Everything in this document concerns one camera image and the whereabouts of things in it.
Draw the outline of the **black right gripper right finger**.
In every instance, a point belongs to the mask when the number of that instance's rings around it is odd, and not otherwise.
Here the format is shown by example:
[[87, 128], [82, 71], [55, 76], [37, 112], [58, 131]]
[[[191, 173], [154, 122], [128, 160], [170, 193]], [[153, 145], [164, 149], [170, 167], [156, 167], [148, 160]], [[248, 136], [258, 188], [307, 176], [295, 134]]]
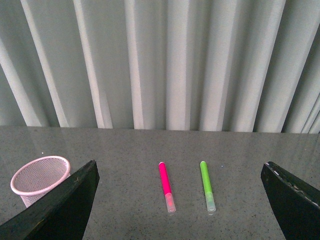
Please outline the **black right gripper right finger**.
[[269, 204], [287, 240], [320, 238], [320, 191], [269, 161], [261, 170]]

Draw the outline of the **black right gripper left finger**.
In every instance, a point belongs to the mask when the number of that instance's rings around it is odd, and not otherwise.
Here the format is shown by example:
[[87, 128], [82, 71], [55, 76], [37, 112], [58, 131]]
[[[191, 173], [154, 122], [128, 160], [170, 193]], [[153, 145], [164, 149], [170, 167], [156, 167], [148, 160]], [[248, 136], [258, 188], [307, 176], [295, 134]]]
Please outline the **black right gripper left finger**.
[[100, 176], [95, 160], [0, 226], [2, 240], [81, 240]]

